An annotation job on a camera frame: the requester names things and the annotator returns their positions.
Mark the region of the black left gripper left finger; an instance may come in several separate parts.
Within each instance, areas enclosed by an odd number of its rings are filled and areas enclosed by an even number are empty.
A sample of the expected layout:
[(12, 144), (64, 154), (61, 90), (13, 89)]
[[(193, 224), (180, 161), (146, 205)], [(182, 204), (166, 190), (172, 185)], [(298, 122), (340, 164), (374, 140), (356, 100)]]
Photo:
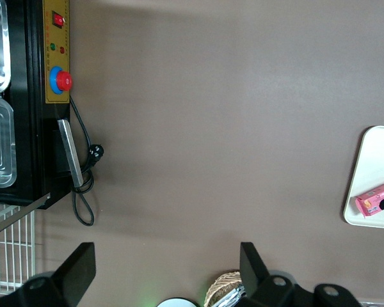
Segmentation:
[(0, 297), (0, 306), (77, 306), (95, 275), (95, 244), (84, 242), (54, 272), (37, 274)]

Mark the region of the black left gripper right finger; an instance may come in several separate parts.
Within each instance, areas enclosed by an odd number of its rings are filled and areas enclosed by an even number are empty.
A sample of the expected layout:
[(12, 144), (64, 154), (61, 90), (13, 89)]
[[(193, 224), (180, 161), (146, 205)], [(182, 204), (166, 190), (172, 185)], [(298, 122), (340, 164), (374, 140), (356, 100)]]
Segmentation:
[(246, 295), (240, 306), (360, 306), (346, 288), (322, 283), (309, 292), (282, 274), (271, 274), (251, 242), (240, 245), (239, 271)]

